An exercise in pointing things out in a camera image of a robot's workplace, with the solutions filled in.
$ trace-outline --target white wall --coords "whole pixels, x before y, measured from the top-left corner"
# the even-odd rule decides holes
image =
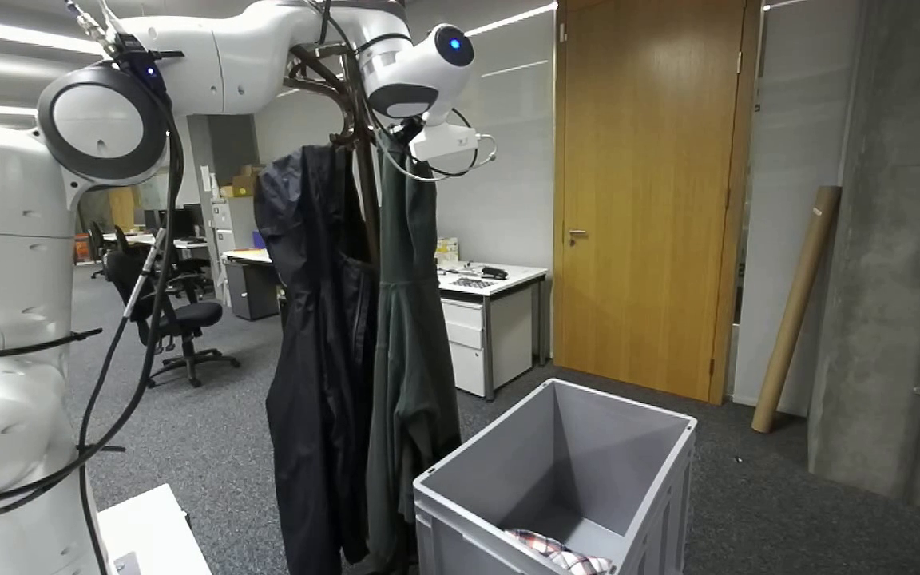
[[[414,21],[438,21],[441,7],[417,4]],[[469,21],[479,24],[487,8],[469,7]],[[536,16],[488,34],[472,37],[475,72],[461,113],[498,150],[492,167],[483,167],[456,183],[438,185],[438,229],[461,236],[463,259],[553,264],[553,16]],[[338,132],[338,108],[314,91],[294,91],[255,115],[259,155],[280,160],[303,144],[330,144]]]
[[[817,185],[841,183],[860,0],[806,0],[768,14],[752,140],[747,269],[735,401],[758,401]],[[809,413],[824,281],[812,295],[783,413]]]

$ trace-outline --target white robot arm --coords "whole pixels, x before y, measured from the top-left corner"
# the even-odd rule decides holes
[[[330,14],[360,51],[372,108],[425,121],[422,137],[436,140],[422,148],[425,160],[430,150],[475,148],[469,129],[443,125],[472,65],[461,30],[438,24],[414,43],[391,0],[338,0]],[[51,478],[78,456],[65,426],[69,351],[41,347],[72,334],[74,190],[154,174],[166,160],[174,113],[267,108],[289,72],[289,47],[319,41],[327,24],[309,0],[259,0],[233,19],[116,19],[112,58],[51,83],[38,132],[0,132],[0,494]],[[7,498],[20,505],[37,494],[0,515],[0,575],[95,572],[78,484],[69,475]]]

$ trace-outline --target door handle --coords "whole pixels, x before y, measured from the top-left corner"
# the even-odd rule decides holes
[[[579,246],[583,240],[589,240],[585,229],[571,229],[571,232],[567,232],[567,246]]]

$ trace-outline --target wooden door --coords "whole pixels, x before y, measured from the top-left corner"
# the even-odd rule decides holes
[[[724,400],[746,0],[558,8],[556,362]]]

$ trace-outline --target office chair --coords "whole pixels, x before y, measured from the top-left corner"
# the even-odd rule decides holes
[[[130,246],[122,229],[116,229],[116,246],[106,251],[102,275],[116,284],[120,296],[127,303],[141,275],[141,264],[146,259],[146,246]],[[130,318],[139,324],[139,334],[146,345],[150,343],[150,309],[154,309],[154,279],[143,281],[143,290],[130,309]],[[154,378],[166,370],[188,370],[192,387],[202,387],[198,381],[198,364],[209,362],[227,362],[240,367],[238,358],[221,353],[217,347],[195,347],[195,337],[202,330],[215,325],[224,315],[221,303],[188,303],[188,305],[174,305],[169,290],[163,290],[163,309],[159,309],[159,334],[156,345],[169,337],[179,337],[179,358],[163,358],[163,367],[150,375],[146,387],[156,387]]]

